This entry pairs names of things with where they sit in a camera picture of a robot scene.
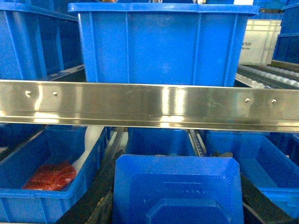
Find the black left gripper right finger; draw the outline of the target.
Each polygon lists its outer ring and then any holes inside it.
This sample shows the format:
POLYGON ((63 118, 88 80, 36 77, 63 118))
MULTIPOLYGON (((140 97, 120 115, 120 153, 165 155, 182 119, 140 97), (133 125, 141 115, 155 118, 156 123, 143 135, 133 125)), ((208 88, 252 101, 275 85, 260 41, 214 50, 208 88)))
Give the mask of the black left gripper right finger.
POLYGON ((232 152, 220 153, 218 151, 215 151, 213 154, 210 154, 210 156, 211 157, 233 158, 233 153, 232 152))

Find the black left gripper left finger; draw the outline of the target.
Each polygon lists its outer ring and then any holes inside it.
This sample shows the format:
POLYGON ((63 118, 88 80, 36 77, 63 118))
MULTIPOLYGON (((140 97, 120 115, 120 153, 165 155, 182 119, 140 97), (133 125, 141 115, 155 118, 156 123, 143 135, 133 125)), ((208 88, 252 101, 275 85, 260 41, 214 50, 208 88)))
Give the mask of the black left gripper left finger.
POLYGON ((113 193, 109 191, 100 199, 93 213, 87 220, 88 224, 110 224, 112 217, 113 193))

